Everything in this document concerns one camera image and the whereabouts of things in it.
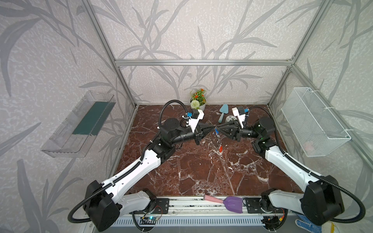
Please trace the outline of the teal toy trowel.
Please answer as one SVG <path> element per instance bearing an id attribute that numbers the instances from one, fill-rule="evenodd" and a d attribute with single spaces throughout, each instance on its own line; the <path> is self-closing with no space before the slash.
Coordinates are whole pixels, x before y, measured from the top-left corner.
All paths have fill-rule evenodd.
<path id="1" fill-rule="evenodd" d="M 227 105 L 227 104 L 224 104 L 224 105 L 220 108 L 220 117 L 219 117 L 218 123 L 222 123 L 222 120 L 223 120 L 224 115 L 227 114 L 228 112 L 229 112 L 229 110 L 228 110 L 228 105 Z"/>

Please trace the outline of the blue dotted work glove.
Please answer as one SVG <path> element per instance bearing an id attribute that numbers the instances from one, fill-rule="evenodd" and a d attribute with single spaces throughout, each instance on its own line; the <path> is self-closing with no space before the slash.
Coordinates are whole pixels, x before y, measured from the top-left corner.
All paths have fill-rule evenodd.
<path id="1" fill-rule="evenodd" d="M 322 233 L 322 227 L 313 224 L 305 215 L 298 214 L 297 216 L 298 219 L 295 221 L 297 227 L 309 233 Z"/>

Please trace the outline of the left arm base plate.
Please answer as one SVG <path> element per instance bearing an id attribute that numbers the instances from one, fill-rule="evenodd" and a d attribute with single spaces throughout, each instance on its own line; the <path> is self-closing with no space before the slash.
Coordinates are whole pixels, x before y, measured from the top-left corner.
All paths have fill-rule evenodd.
<path id="1" fill-rule="evenodd" d="M 150 203 L 143 210 L 137 210 L 135 214 L 167 214 L 170 207 L 169 198 L 157 198 L 150 201 Z"/>

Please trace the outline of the purple toy shovel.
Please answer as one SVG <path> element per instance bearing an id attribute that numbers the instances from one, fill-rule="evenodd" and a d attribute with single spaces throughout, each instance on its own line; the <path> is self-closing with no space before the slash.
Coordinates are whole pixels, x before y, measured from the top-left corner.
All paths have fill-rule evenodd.
<path id="1" fill-rule="evenodd" d="M 242 214 L 243 210 L 243 202 L 242 198 L 240 197 L 227 197 L 226 199 L 222 200 L 213 196 L 204 195 L 204 200 L 214 203 L 220 203 L 225 206 L 225 208 L 230 211 L 237 214 Z"/>

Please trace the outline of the potted artificial flowers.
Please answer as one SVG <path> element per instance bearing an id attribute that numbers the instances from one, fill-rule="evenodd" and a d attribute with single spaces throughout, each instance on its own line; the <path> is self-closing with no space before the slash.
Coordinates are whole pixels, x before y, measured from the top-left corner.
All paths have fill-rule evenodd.
<path id="1" fill-rule="evenodd" d="M 206 90 L 203 88 L 192 90 L 190 93 L 190 106 L 192 109 L 204 111 L 206 107 Z"/>

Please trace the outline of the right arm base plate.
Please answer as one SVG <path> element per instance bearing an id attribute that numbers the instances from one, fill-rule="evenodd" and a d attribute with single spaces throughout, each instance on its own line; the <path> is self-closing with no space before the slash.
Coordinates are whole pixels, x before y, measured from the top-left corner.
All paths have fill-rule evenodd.
<path id="1" fill-rule="evenodd" d="M 248 214 L 274 214 L 274 215 L 281 215 L 285 211 L 281 208 L 274 208 L 274 207 L 262 207 L 261 206 L 261 198 L 254 197 L 249 198 L 245 197 L 242 199 L 243 208 L 247 211 Z"/>

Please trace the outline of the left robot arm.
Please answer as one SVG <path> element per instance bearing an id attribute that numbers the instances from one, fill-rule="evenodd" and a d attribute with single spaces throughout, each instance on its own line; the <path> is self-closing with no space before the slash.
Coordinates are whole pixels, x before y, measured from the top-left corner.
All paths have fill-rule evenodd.
<path id="1" fill-rule="evenodd" d="M 147 209 L 154 195 L 146 191 L 128 194 L 128 190 L 165 163 L 175 153 L 176 144 L 189 140 L 199 144 L 215 126 L 189 118 L 186 127 L 182 127 L 177 119 L 169 118 L 158 128 L 137 160 L 102 183 L 93 181 L 88 185 L 85 198 L 68 214 L 70 223 L 92 222 L 102 232 L 121 215 Z"/>

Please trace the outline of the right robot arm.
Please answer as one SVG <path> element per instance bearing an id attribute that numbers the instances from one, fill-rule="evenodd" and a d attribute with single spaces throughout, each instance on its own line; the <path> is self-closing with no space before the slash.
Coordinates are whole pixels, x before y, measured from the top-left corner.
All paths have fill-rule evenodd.
<path id="1" fill-rule="evenodd" d="M 251 127 L 244 127 L 242 122 L 232 120 L 219 125 L 217 130 L 236 141 L 242 137 L 253 138 L 252 147 L 255 152 L 276 165 L 301 188 L 301 194 L 277 189 L 270 191 L 268 198 L 273 207 L 302 214 L 317 226 L 328 221 L 356 223 L 365 217 L 366 208 L 363 202 L 353 193 L 339 186 L 334 177 L 322 176 L 284 152 L 279 146 L 277 129 L 271 117 L 262 117 Z M 355 217 L 338 218 L 344 212 L 342 193 L 358 204 L 359 213 Z"/>

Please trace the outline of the green circuit board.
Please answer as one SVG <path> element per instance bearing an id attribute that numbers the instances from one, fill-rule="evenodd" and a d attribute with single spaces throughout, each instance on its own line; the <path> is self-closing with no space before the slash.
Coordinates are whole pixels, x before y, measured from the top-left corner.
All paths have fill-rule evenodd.
<path id="1" fill-rule="evenodd" d="M 159 220 L 162 218 L 162 215 L 144 215 L 140 218 L 139 223 L 141 225 L 155 225 L 159 222 Z"/>

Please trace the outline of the clear plastic wall shelf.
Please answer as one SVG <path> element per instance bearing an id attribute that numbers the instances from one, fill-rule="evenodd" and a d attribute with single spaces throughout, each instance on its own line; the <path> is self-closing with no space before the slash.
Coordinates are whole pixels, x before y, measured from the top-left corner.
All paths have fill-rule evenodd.
<path id="1" fill-rule="evenodd" d="M 84 158 L 115 104 L 113 94 L 87 91 L 41 151 L 53 158 Z"/>

